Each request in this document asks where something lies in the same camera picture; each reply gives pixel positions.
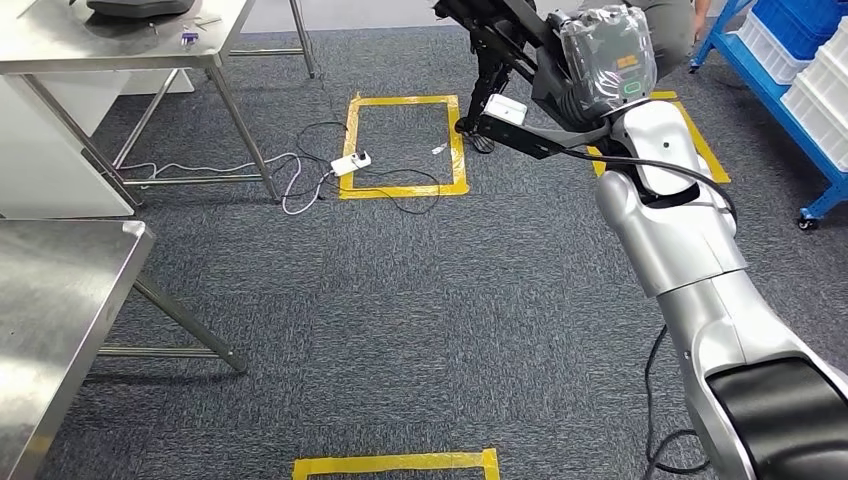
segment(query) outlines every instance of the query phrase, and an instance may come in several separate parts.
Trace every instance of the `green label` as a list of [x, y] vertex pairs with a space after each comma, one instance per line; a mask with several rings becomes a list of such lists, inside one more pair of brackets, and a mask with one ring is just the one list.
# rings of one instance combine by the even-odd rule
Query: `green label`
[[642, 90], [641, 82], [630, 82], [624, 85], [624, 93], [630, 95], [631, 93], [637, 93]]

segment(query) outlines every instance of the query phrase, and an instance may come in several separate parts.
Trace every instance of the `plastic-wrapped package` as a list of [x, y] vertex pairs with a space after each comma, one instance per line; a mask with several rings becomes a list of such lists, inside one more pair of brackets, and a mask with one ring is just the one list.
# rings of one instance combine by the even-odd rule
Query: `plastic-wrapped package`
[[641, 9], [609, 5], [555, 16], [574, 98], [584, 111], [609, 112], [650, 95], [657, 65]]

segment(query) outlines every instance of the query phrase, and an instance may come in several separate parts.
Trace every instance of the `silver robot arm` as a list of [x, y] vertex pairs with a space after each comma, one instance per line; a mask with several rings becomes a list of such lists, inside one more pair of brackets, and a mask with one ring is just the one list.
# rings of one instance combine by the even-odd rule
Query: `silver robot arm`
[[[645, 101], [656, 78], [643, 12], [612, 6], [542, 20], [525, 0], [439, 0], [434, 9], [527, 79], [531, 99], [560, 127], [525, 126], [526, 106], [493, 95], [478, 133], [536, 158], [587, 158], [573, 150], [587, 144], [627, 151], [624, 163], [607, 157], [613, 168], [601, 176], [598, 205], [659, 302], [689, 415], [720, 478], [848, 478], [846, 378], [751, 283], [729, 206], [694, 180], [711, 177], [681, 113]], [[503, 34], [504, 23], [535, 56]]]
[[[686, 123], [666, 102], [629, 109], [611, 136], [636, 158], [709, 176]], [[698, 183], [692, 200], [666, 208], [693, 180], [655, 167], [607, 171], [598, 206], [648, 297], [656, 298], [677, 351], [695, 430], [720, 478], [848, 478], [848, 384], [769, 308], [745, 273], [736, 225], [722, 198]]]

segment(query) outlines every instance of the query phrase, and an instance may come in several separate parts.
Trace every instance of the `white device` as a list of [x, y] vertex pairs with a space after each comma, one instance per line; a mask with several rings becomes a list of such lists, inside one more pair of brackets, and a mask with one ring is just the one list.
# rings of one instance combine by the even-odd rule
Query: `white device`
[[527, 105], [495, 93], [489, 97], [484, 112], [486, 115], [520, 127], [524, 124], [524, 117], [527, 116]]
[[330, 166], [333, 168], [333, 174], [337, 177], [347, 175], [350, 172], [367, 167], [368, 165], [371, 165], [371, 157], [369, 157], [368, 152], [365, 151], [351, 153], [350, 155], [330, 162]]

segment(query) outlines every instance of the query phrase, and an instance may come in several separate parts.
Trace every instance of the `power strip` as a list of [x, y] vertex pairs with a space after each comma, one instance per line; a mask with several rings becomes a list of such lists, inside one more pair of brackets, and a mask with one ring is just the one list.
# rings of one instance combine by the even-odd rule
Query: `power strip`
[[330, 166], [333, 168], [333, 174], [337, 177], [347, 175], [368, 165], [371, 165], [371, 157], [368, 156], [368, 152], [352, 153], [330, 162]]

